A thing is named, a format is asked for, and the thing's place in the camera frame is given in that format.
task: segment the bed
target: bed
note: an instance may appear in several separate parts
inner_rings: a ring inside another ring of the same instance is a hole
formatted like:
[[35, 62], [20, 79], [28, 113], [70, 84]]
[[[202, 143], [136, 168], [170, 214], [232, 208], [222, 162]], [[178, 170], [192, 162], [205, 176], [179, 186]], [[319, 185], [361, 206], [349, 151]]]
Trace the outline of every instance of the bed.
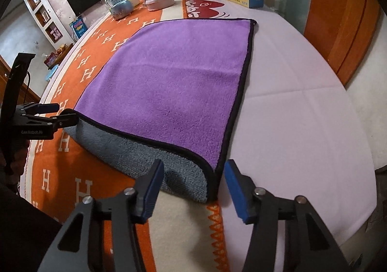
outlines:
[[[254, 19], [257, 27], [228, 157], [256, 185], [274, 195], [308, 197], [336, 241], [344, 244], [376, 207], [366, 135], [342, 83], [321, 54], [268, 8], [252, 10], [225, 0], [176, 0], [174, 6], [157, 12], [139, 5], [118, 22], [107, 14], [74, 46], [41, 102], [59, 103], [58, 114], [74, 108], [120, 46], [149, 24], [178, 18], [238, 17]], [[83, 197], [110, 197], [133, 183], [60, 130], [54, 140], [31, 143], [21, 194], [64, 222]], [[276, 271], [283, 266], [281, 227]], [[139, 238], [148, 272], [240, 271], [251, 229], [236, 217], [222, 181], [219, 200], [207, 204], [161, 192]], [[105, 253], [107, 258], [112, 253], [109, 227]]]

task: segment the human hand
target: human hand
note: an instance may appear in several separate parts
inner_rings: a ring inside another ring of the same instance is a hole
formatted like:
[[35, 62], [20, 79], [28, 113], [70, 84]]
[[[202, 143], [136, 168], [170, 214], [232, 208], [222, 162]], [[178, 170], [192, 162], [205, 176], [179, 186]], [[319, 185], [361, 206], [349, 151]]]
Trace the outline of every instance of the human hand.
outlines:
[[[21, 176], [24, 174], [24, 167], [27, 162], [28, 147], [30, 146], [30, 141], [26, 140], [23, 147], [18, 150], [14, 155], [14, 161], [11, 163], [11, 169], [15, 175]], [[5, 166], [5, 158], [3, 152], [0, 151], [0, 165]]]

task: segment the orange wooden cabinet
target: orange wooden cabinet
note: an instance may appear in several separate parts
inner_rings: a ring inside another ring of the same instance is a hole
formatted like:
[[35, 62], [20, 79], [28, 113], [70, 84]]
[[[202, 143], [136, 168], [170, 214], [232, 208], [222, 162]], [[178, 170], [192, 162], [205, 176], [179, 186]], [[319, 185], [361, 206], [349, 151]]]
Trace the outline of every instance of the orange wooden cabinet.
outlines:
[[[7, 85], [8, 76], [10, 72], [11, 68], [4, 61], [3, 57], [0, 56], [0, 104], [3, 101], [5, 86]], [[17, 99], [18, 104], [23, 104], [24, 96], [26, 97], [25, 103], [39, 103], [40, 101], [40, 97], [34, 91], [32, 91], [30, 88], [28, 88], [27, 90], [27, 86], [25, 83], [23, 83], [23, 86], [20, 89], [19, 97]]]
[[311, 0], [304, 36], [343, 85], [363, 60], [379, 14], [377, 0]]

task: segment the white cabinet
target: white cabinet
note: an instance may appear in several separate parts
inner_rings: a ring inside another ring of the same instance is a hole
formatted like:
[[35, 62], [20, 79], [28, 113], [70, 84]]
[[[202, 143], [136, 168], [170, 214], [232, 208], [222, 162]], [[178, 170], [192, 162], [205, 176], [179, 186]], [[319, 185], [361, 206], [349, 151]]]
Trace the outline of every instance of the white cabinet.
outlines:
[[63, 44], [74, 43], [48, 0], [24, 0], [24, 2], [36, 24], [55, 49]]

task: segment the gray towel underside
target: gray towel underside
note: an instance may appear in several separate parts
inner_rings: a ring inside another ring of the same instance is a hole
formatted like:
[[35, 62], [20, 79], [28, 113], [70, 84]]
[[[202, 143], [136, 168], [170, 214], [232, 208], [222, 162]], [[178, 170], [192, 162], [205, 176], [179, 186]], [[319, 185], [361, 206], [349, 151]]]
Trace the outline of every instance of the gray towel underside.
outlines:
[[106, 132], [81, 118], [77, 126], [65, 131], [84, 149], [134, 179], [146, 174], [153, 161], [160, 159], [165, 170], [163, 191], [202, 203], [207, 200], [204, 173], [184, 157]]

